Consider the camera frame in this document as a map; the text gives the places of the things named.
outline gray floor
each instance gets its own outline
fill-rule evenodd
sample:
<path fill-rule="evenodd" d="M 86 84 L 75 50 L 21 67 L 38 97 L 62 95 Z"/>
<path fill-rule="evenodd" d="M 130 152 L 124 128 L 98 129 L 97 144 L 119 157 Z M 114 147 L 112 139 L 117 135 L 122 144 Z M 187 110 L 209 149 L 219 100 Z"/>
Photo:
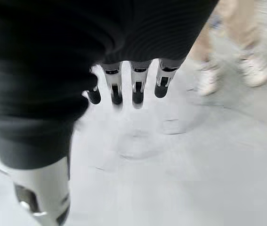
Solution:
<path fill-rule="evenodd" d="M 267 3 L 259 6 L 267 57 Z M 167 97 L 156 99 L 155 61 L 144 107 L 135 110 L 124 63 L 125 103 L 118 111 L 96 68 L 103 100 L 76 127 L 66 226 L 267 226 L 267 84 L 244 86 L 237 48 L 212 38 L 224 77 L 207 98 L 193 91 L 197 72 L 188 59 Z M 0 226 L 36 226 L 13 194 L 0 173 Z"/>

